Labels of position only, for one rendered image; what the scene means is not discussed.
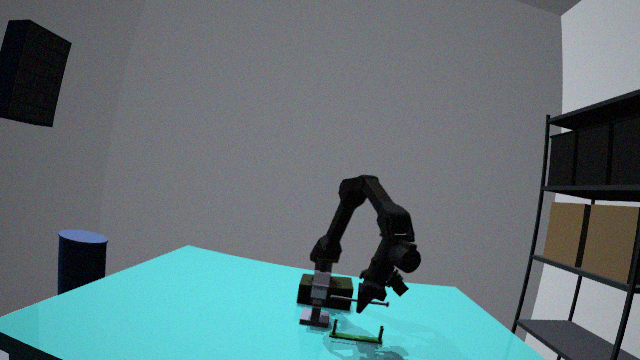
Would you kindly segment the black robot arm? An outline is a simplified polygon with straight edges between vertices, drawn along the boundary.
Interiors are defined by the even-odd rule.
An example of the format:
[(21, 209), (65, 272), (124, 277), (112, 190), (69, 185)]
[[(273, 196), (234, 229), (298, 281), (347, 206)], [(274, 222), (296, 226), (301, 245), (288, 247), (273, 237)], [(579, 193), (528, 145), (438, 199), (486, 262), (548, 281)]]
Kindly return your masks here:
[[(342, 253), (340, 241), (356, 208), (369, 200), (377, 212), (379, 236), (383, 237), (376, 256), (391, 262), (405, 273), (414, 272), (421, 262), (421, 254), (416, 251), (414, 230), (410, 214), (400, 205), (391, 201), (390, 196), (372, 175), (360, 175), (344, 179), (339, 187), (340, 204), (327, 233), (319, 238), (310, 253), (310, 261), (338, 263)], [(394, 235), (405, 234), (405, 235)], [(395, 267), (394, 267), (395, 269)], [(409, 288), (402, 282), (403, 277), (396, 271), (390, 273), (385, 286), (401, 297)]]

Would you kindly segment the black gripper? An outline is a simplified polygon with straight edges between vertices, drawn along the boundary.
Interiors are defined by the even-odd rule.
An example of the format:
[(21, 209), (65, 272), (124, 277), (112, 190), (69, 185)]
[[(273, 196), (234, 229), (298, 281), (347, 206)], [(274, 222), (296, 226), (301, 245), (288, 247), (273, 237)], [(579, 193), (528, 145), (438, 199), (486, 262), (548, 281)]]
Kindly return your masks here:
[(384, 261), (374, 254), (368, 269), (362, 270), (359, 279), (364, 278), (358, 286), (358, 302), (356, 313), (360, 314), (368, 306), (369, 302), (378, 299), (384, 302), (386, 294), (386, 281), (394, 267), (389, 261)]

